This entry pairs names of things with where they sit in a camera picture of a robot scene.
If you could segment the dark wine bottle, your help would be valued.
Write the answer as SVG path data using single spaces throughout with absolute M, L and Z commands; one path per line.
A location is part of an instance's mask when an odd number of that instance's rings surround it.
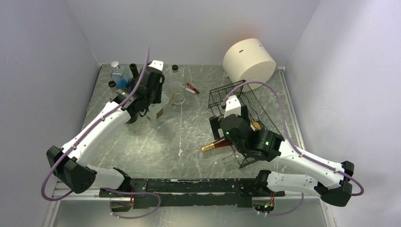
M 135 86 L 138 79 L 139 79 L 139 71 L 137 68 L 137 64 L 135 63 L 131 63 L 129 65 L 129 72 L 131 73 L 131 81 L 130 81 L 130 85 L 131 86 Z

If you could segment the gold capped amber wine bottle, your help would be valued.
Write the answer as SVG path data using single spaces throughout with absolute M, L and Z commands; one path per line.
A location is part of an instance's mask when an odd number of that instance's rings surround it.
M 261 121 L 254 121 L 250 123 L 250 127 L 252 128 L 253 131 L 259 131 L 265 129 L 265 125 Z M 213 149 L 217 148 L 222 148 L 222 147 L 227 147 L 233 145 L 233 142 L 231 142 L 229 139 L 226 139 L 225 137 L 221 137 L 214 142 L 205 145 L 201 148 L 201 151 L 203 153 L 208 152 Z

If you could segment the blue labelled clear bottle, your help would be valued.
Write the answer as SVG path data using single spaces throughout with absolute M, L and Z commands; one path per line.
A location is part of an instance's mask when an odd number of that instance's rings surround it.
M 111 79 L 116 83 L 116 88 L 125 87 L 131 82 L 133 76 L 129 66 L 121 65 L 118 61 L 111 62 Z

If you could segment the silver necked green wine bottle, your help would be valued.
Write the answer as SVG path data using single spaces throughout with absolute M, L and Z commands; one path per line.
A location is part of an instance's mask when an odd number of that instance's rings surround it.
M 110 88 L 110 90 L 111 90 L 111 92 L 112 92 L 113 94 L 117 92 L 118 87 L 117 87 L 115 81 L 113 81 L 113 80 L 109 81 L 109 82 L 108 82 L 108 86 L 109 86 L 109 88 Z

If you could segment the black gold capped clear bottle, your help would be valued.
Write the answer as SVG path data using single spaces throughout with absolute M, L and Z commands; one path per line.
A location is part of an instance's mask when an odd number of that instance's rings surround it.
M 165 104 L 163 103 L 149 106 L 146 118 L 150 121 L 152 127 L 157 127 L 164 121 L 164 107 Z

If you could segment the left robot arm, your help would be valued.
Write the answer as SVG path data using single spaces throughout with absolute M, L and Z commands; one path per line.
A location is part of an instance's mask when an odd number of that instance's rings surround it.
M 141 81 L 134 80 L 128 87 L 118 89 L 102 111 L 75 138 L 61 148 L 52 146 L 46 152 L 52 173 L 72 192 L 80 194 L 91 187 L 110 188 L 123 197 L 132 191 L 131 178 L 122 170 L 90 165 L 109 134 L 122 125 L 134 123 L 147 114 L 152 104 L 161 103 L 164 63 L 152 61 L 141 70 Z

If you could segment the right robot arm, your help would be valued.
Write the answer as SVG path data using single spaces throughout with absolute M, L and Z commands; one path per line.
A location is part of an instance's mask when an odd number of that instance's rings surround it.
M 311 154 L 288 139 L 266 127 L 261 121 L 250 121 L 247 108 L 236 107 L 223 117 L 209 118 L 212 133 L 217 141 L 233 145 L 245 158 L 285 164 L 299 174 L 260 173 L 262 179 L 255 183 L 261 196 L 270 192 L 301 192 L 320 197 L 324 202 L 344 207 L 352 193 L 350 179 L 355 165 L 350 161 L 341 163 Z

